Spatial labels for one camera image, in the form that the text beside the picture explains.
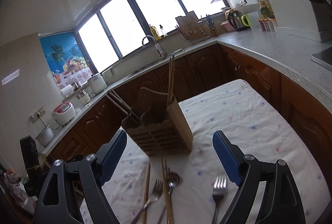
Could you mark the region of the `steel fork right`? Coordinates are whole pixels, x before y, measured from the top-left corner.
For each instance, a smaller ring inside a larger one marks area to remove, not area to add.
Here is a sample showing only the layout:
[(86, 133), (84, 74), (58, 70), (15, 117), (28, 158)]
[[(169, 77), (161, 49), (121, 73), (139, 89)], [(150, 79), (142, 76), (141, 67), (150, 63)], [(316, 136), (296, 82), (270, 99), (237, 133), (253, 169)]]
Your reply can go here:
[(227, 192), (227, 177), (226, 175), (219, 175), (217, 176), (214, 185), (213, 185), (213, 192), (212, 192), (212, 198), (215, 204), (214, 207), (214, 214), (212, 218), (212, 224), (217, 223), (218, 219), (218, 210), (220, 207), (220, 203), (222, 199), (225, 197), (225, 194)]

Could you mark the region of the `red white rice cooker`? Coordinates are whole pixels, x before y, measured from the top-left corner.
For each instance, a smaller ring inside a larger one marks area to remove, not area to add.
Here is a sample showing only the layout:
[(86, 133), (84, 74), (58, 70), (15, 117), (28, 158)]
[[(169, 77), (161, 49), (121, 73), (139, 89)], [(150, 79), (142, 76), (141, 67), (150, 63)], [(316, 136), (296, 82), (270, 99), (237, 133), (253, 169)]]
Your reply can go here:
[(71, 102), (61, 103), (51, 113), (52, 118), (60, 126), (65, 126), (75, 117), (75, 108)]

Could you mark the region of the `yellow dish soap bottle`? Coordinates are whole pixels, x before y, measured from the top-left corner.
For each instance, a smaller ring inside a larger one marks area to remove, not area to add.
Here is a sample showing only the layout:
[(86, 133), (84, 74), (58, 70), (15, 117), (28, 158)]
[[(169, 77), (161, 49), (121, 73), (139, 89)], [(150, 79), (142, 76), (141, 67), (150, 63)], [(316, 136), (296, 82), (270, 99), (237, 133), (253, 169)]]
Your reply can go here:
[(160, 40), (161, 36), (159, 35), (159, 32), (157, 31), (156, 27), (149, 25), (149, 28), (155, 40)]

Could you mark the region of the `steel fork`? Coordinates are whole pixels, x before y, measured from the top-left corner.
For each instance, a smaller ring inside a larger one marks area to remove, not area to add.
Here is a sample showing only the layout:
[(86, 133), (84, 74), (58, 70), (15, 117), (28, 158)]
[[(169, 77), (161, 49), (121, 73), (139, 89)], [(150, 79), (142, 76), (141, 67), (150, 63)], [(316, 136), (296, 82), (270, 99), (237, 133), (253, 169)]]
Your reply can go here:
[(217, 176), (214, 185), (213, 185), (213, 192), (212, 192), (212, 198), (215, 204), (214, 207), (214, 214), (212, 218), (212, 224), (217, 223), (218, 219), (218, 210), (220, 207), (220, 203), (222, 199), (225, 197), (225, 194), (227, 192), (227, 177), (226, 175), (219, 175)]
[(144, 206), (136, 214), (136, 217), (132, 220), (131, 224), (137, 223), (143, 211), (146, 210), (152, 203), (155, 203), (161, 197), (162, 194), (163, 194), (163, 182), (162, 180), (156, 179), (151, 195), (149, 196), (148, 200), (144, 203)]

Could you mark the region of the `wooden chopstick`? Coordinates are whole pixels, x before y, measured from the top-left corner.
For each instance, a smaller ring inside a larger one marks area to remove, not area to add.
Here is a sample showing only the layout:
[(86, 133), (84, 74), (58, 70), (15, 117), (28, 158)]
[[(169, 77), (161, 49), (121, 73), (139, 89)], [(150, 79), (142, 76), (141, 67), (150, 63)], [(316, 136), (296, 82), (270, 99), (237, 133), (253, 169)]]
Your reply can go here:
[(130, 106), (114, 91), (107, 92), (108, 99), (115, 104), (126, 116), (134, 119)]
[(173, 55), (169, 61), (169, 85), (168, 85), (167, 106), (171, 104), (173, 99), (174, 71), (175, 71), (175, 56)]
[[(148, 164), (148, 169), (146, 173), (146, 182), (145, 182), (145, 192), (144, 192), (144, 204), (148, 201), (149, 197), (149, 184), (150, 184), (150, 168), (151, 164)], [(146, 224), (147, 216), (146, 216), (146, 209), (142, 211), (142, 216), (141, 216), (141, 223)]]
[(140, 124), (140, 118), (134, 113), (131, 107), (114, 91), (109, 92), (111, 101), (123, 111), (129, 118), (133, 119), (137, 124)]
[(167, 177), (166, 177), (166, 171), (165, 171), (165, 164), (163, 157), (160, 159), (161, 162), (161, 173), (162, 173), (162, 179), (163, 179), (163, 189), (164, 189), (164, 200), (165, 200), (165, 211), (167, 215), (167, 223), (168, 224), (174, 224), (173, 219), (173, 211), (171, 206), (171, 201), (168, 194), (168, 183), (167, 183)]

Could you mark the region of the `green handled cup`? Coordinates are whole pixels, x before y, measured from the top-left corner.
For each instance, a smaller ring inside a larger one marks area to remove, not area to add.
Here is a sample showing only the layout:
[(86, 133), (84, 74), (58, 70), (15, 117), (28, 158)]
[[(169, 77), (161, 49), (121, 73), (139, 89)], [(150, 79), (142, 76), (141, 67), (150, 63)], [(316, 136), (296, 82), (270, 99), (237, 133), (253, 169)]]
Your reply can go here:
[(248, 14), (242, 15), (241, 21), (242, 21), (243, 25), (245, 25), (246, 27), (251, 27), (251, 21), (250, 21)]

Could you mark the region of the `wooden utensil holder box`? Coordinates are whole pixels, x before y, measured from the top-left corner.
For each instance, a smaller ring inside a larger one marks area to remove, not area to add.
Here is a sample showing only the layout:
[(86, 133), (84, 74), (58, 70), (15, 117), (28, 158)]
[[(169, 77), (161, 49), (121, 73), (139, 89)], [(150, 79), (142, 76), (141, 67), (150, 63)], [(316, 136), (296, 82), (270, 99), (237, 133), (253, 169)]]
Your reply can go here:
[(192, 150), (192, 131), (176, 98), (168, 100), (167, 93), (140, 88), (122, 128), (148, 156)]

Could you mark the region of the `wooden chopstick on table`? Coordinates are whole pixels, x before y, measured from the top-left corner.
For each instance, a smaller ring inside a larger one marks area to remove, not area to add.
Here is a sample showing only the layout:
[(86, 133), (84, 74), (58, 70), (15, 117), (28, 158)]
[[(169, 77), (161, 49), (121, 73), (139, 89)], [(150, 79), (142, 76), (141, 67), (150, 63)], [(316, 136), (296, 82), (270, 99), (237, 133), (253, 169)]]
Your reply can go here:
[[(148, 164), (148, 169), (146, 173), (146, 182), (145, 182), (145, 192), (144, 192), (144, 204), (148, 201), (149, 197), (149, 184), (150, 184), (150, 168), (151, 164)], [(146, 209), (142, 211), (142, 216), (141, 216), (141, 223), (146, 224), (147, 216), (146, 216)]]

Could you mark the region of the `pink spice jar set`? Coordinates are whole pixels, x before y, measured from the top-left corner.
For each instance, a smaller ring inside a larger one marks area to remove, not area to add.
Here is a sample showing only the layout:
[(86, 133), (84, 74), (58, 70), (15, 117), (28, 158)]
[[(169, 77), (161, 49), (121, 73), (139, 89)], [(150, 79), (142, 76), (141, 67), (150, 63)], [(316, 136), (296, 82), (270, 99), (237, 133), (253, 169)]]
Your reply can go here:
[(265, 18), (258, 20), (259, 25), (261, 26), (262, 31), (275, 32), (277, 21), (275, 18)]

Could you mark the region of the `wall power socket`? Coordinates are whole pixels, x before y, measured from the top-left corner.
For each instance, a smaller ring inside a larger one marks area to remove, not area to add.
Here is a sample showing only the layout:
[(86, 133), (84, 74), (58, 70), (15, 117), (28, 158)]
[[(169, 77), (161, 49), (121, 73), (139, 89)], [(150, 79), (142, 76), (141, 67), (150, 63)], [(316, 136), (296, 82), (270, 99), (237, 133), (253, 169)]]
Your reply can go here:
[(44, 114), (46, 113), (46, 110), (44, 107), (41, 107), (38, 109), (35, 113), (30, 115), (30, 120), (35, 123), (37, 120), (40, 119)]

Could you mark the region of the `chrome sink faucet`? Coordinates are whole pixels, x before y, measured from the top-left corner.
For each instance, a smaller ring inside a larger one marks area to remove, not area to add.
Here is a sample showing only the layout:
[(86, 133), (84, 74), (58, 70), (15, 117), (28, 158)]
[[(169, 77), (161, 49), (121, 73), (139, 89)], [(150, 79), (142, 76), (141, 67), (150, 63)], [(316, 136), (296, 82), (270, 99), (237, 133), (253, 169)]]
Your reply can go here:
[(153, 41), (153, 44), (154, 44), (154, 47), (155, 47), (157, 53), (159, 54), (159, 57), (161, 57), (162, 59), (165, 59), (165, 58), (166, 58), (166, 53), (165, 53), (165, 51), (164, 51), (163, 48), (157, 43), (156, 39), (155, 39), (153, 36), (151, 36), (151, 35), (146, 35), (146, 36), (143, 37), (142, 42), (141, 42), (143, 48), (145, 47), (145, 44), (144, 44), (145, 39), (152, 40), (152, 41)]

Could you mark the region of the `steel fork left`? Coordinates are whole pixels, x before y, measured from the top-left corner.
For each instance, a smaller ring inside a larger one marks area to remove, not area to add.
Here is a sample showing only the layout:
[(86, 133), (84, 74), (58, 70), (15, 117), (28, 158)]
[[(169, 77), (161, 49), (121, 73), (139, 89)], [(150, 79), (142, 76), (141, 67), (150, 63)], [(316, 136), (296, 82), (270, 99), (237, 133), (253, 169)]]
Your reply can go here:
[(162, 194), (163, 194), (163, 182), (162, 180), (156, 179), (151, 195), (149, 196), (148, 200), (144, 203), (144, 206), (136, 214), (136, 217), (132, 220), (131, 224), (137, 223), (143, 211), (146, 210), (152, 203), (155, 203), (161, 197)]

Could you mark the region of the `steel spoon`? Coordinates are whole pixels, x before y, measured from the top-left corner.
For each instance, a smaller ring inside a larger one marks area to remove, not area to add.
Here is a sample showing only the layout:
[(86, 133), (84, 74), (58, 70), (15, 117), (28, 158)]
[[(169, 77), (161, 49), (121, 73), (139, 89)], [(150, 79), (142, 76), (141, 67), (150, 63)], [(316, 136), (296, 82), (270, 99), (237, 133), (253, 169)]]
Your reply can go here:
[[(174, 188), (179, 184), (179, 182), (180, 182), (180, 176), (178, 173), (173, 172), (173, 171), (169, 171), (167, 173), (169, 197), (171, 197)], [(166, 204), (164, 204), (163, 209), (161, 210), (157, 224), (161, 224), (161, 220), (163, 219), (163, 215), (164, 215), (165, 211), (166, 211)]]

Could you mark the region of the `steel electric kettle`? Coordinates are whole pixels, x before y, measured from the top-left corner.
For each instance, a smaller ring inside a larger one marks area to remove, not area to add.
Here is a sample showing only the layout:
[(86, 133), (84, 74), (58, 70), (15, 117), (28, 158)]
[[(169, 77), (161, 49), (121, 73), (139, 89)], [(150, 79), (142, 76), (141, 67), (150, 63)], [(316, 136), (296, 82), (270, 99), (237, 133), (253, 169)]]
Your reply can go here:
[(244, 31), (249, 29), (249, 26), (244, 25), (242, 22), (242, 14), (239, 11), (234, 9), (227, 10), (225, 12), (225, 17), (235, 31)]

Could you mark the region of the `white floral tablecloth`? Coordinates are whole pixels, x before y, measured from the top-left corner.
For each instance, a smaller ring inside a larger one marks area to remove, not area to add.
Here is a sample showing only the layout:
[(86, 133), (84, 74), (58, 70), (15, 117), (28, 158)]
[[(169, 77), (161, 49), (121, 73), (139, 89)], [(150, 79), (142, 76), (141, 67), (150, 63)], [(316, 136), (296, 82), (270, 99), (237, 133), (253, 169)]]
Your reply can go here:
[[(193, 134), (192, 151), (164, 157), (181, 177), (172, 195), (175, 223), (211, 223), (213, 185), (224, 174), (212, 144), (221, 130), (243, 153), (258, 160), (288, 164), (298, 187), (306, 223), (314, 223), (330, 201), (329, 190), (314, 157), (284, 118), (249, 84), (236, 80), (179, 104)], [(130, 223), (161, 178), (161, 157), (148, 157), (132, 140), (103, 191), (116, 219)]]

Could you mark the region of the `metal inner pot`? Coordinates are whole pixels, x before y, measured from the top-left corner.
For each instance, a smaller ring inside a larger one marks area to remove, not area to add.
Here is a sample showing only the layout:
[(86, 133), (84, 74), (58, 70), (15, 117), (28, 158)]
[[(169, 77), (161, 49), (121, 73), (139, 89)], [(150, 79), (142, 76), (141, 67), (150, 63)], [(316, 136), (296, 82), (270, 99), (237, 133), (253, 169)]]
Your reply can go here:
[(51, 141), (55, 138), (55, 133), (50, 125), (47, 125), (36, 137), (37, 142), (46, 148)]

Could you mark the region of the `tropical fruit poster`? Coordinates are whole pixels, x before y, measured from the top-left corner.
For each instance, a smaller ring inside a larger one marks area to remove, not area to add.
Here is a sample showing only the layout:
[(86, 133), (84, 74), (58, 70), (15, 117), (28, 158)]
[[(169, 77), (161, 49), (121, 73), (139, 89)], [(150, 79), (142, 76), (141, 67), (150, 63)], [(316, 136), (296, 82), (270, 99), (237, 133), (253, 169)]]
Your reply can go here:
[(85, 84), (92, 71), (72, 32), (39, 39), (52, 77), (59, 89), (76, 82)]

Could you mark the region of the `yellow oil bottle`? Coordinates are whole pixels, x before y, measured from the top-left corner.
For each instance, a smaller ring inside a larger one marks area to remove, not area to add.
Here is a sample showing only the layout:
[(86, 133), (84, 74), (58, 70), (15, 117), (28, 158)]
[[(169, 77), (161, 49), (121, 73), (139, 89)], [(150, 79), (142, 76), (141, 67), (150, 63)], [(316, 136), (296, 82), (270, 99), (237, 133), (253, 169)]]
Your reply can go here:
[(263, 16), (263, 18), (264, 19), (269, 18), (271, 14), (270, 14), (270, 11), (269, 11), (267, 5), (265, 4), (265, 2), (260, 1), (259, 6), (260, 6), (260, 12), (261, 12), (261, 15)]

